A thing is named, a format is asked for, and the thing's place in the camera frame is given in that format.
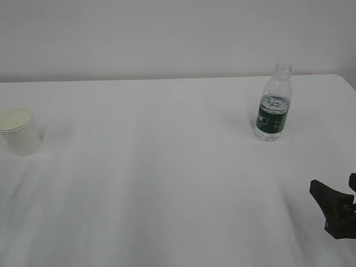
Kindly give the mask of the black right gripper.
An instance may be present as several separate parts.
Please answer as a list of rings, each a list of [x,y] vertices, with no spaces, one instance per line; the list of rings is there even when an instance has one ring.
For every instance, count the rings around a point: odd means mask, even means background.
[[[349,187],[356,192],[356,173],[351,173]],[[310,182],[310,194],[325,215],[324,230],[334,239],[355,239],[354,196],[334,190],[318,180]]]

